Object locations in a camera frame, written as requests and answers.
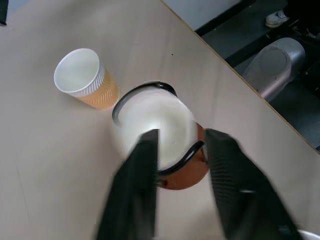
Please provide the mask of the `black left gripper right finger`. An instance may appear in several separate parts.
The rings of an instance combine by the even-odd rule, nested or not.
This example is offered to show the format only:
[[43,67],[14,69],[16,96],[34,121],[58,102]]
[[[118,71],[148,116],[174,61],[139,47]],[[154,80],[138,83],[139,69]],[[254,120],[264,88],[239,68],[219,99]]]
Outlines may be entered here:
[[215,204],[227,240],[303,238],[267,176],[233,137],[208,128],[204,142]]

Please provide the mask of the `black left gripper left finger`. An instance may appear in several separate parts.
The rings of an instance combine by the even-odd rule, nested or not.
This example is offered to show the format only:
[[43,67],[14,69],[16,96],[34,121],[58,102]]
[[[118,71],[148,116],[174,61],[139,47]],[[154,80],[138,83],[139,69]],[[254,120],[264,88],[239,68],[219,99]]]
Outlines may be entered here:
[[98,240],[152,240],[158,185],[157,129],[140,136],[116,172],[99,227]]

